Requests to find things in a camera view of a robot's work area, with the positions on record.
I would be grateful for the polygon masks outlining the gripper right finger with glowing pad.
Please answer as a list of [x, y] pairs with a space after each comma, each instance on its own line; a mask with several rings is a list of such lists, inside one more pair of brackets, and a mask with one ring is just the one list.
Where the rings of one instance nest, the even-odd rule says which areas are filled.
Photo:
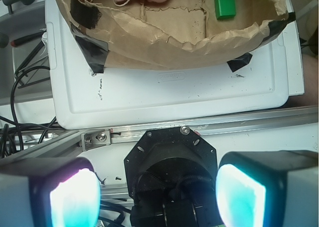
[[228, 152], [217, 172], [216, 200], [226, 227], [317, 227], [319, 155]]

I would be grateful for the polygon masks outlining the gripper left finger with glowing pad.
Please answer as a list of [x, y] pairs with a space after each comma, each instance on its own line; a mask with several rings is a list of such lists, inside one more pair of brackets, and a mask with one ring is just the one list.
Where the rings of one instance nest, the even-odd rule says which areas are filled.
[[101, 188], [84, 157], [0, 161], [2, 227], [93, 227]]

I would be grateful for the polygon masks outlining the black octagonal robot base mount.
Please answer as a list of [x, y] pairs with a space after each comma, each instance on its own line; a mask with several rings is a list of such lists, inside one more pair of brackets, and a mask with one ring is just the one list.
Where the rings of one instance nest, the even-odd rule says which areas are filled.
[[216, 149], [187, 126], [147, 130], [124, 159], [134, 227], [215, 227]]

